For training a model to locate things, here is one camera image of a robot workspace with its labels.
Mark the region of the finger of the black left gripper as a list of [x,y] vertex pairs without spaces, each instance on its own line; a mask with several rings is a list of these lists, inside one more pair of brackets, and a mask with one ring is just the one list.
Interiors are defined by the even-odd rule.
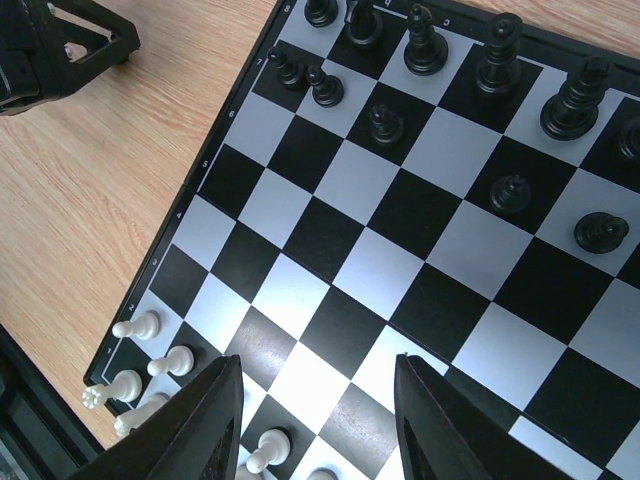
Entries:
[[[105,35],[51,12],[62,10],[107,31]],[[135,25],[95,1],[31,1],[39,46],[34,70],[46,100],[70,96],[140,48]]]

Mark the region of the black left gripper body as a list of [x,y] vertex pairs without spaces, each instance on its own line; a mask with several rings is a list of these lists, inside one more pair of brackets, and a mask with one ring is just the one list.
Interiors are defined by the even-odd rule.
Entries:
[[46,1],[1,2],[1,115],[14,116],[55,99]]

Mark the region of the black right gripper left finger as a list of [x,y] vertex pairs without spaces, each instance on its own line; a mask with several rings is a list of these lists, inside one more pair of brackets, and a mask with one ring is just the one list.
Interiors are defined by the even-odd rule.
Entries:
[[73,479],[233,479],[244,404],[240,356],[221,356]]

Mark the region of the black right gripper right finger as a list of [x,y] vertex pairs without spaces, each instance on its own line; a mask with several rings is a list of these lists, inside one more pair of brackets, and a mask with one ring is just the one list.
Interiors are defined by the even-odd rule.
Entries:
[[406,479],[563,479],[425,360],[396,356],[396,431]]

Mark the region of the black pawn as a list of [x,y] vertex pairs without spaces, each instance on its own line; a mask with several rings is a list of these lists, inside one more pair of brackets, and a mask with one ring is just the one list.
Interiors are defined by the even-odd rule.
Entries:
[[371,136],[382,146],[397,144],[404,134],[403,118],[384,104],[374,105],[370,112]]
[[531,199],[531,187],[521,175],[498,178],[490,189],[490,205],[498,213],[512,214],[523,211]]
[[629,231],[629,224],[623,218],[606,212],[593,212],[576,223],[573,235],[583,250],[606,254],[616,250]]
[[335,75],[326,74],[319,65],[309,66],[306,79],[312,87],[314,101],[323,108],[338,105],[344,97],[342,81]]
[[278,81],[289,90],[307,89],[307,65],[299,59],[290,59],[280,47],[271,47],[267,53],[269,62],[277,70]]

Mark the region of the black rook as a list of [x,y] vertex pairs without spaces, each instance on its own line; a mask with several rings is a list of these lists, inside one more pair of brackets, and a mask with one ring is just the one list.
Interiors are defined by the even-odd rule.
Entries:
[[307,0],[304,5],[306,21],[314,28],[331,25],[338,14],[336,0]]

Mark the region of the black king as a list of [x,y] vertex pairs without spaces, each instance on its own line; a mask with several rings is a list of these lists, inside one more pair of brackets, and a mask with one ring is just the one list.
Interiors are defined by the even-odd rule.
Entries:
[[586,134],[598,119],[613,70],[613,63],[602,56],[587,57],[571,69],[558,93],[541,110],[543,132],[558,141],[576,140]]

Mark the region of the black bishop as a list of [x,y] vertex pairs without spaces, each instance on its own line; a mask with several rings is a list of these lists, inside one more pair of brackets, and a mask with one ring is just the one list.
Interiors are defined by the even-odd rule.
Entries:
[[430,10],[414,3],[407,17],[409,41],[404,49],[407,69],[418,76],[439,72],[448,59],[448,43],[433,26]]

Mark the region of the black queen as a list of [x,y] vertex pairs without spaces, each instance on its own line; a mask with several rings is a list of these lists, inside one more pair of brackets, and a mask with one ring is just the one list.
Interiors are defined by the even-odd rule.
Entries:
[[518,86],[521,66],[517,56],[522,30],[522,19],[513,13],[498,14],[487,23],[483,57],[475,73],[481,96],[506,96]]

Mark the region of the black knight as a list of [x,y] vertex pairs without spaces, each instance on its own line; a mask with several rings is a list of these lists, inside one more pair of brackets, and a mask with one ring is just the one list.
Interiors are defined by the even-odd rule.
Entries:
[[371,0],[347,0],[344,17],[348,39],[358,48],[375,45],[383,33],[383,21]]

